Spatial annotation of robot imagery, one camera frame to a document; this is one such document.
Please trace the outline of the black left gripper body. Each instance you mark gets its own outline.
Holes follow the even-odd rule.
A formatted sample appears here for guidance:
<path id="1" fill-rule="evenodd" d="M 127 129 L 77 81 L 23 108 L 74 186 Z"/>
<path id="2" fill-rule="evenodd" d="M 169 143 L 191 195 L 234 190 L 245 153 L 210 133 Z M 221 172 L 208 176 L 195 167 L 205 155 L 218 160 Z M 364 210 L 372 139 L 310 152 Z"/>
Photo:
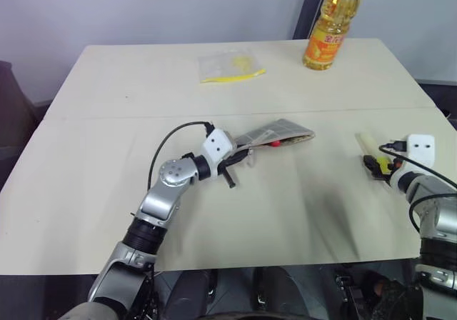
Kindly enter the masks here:
<path id="1" fill-rule="evenodd" d="M 222 173 L 228 166 L 234 165 L 239 162 L 239 159 L 237 155 L 232 155 L 228 157 L 227 159 L 224 159 L 219 165 L 218 165 L 218 172 Z"/>

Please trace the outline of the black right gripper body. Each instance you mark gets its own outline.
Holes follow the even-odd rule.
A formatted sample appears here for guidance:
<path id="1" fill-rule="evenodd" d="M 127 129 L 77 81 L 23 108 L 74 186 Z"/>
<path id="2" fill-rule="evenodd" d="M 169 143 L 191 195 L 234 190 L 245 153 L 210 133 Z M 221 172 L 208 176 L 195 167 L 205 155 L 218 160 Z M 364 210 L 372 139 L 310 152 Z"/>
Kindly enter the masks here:
<path id="1" fill-rule="evenodd" d="M 377 156 L 376 159 L 379 163 L 379 168 L 382 170 L 382 173 L 384 174 L 383 181 L 388 181 L 394 168 L 393 161 L 387 156 Z"/>

